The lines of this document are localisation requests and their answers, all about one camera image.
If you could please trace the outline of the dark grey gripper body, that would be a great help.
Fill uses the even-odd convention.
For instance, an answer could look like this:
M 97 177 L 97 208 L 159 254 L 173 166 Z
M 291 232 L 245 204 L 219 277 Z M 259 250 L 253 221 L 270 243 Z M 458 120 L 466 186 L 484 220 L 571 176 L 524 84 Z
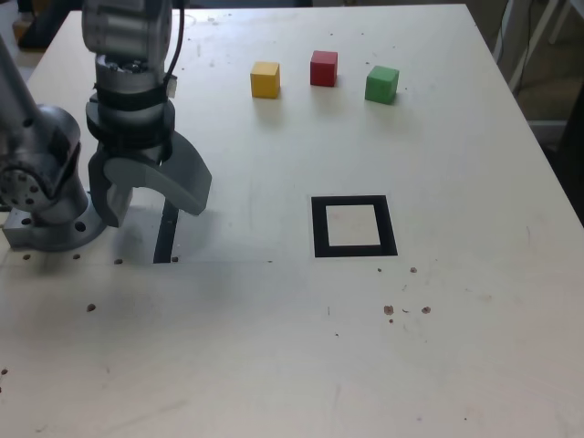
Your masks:
M 137 147 L 124 142 L 99 141 L 98 148 L 93 155 L 93 162 L 103 163 L 112 158 L 127 158 L 134 161 L 146 161 L 159 164 L 165 155 L 165 145 L 156 143 L 148 148 L 139 143 Z

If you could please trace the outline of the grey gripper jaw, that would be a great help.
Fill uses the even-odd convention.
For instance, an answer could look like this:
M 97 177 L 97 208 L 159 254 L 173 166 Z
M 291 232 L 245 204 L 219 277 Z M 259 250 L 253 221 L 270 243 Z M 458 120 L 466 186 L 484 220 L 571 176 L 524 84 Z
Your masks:
M 89 160 L 89 186 L 93 206 L 110 227 L 121 227 L 128 212 L 133 189 L 111 182 L 105 175 L 107 152 L 96 152 Z
M 197 216 L 206 208 L 212 175 L 199 152 L 176 131 L 170 148 L 170 156 L 161 164 L 142 158 L 108 159 L 105 176 L 119 187 L 151 189 L 178 209 Z

